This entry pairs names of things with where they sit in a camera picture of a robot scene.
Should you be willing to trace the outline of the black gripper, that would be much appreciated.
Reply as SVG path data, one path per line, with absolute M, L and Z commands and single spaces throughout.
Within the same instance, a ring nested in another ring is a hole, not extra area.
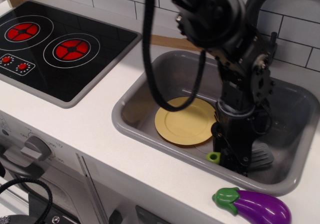
M 220 152 L 220 166 L 248 176 L 254 141 L 267 134 L 272 127 L 273 115 L 269 101 L 262 101 L 244 111 L 238 111 L 223 101 L 216 102 L 212 126 L 213 150 Z

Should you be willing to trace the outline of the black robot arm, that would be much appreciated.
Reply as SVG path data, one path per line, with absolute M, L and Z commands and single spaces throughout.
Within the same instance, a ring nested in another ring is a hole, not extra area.
M 272 125 L 267 98 L 274 81 L 268 47 L 247 19 L 243 0 L 172 2 L 180 12 L 181 33 L 218 63 L 222 91 L 211 131 L 219 163 L 247 175 L 252 166 L 252 145 Z

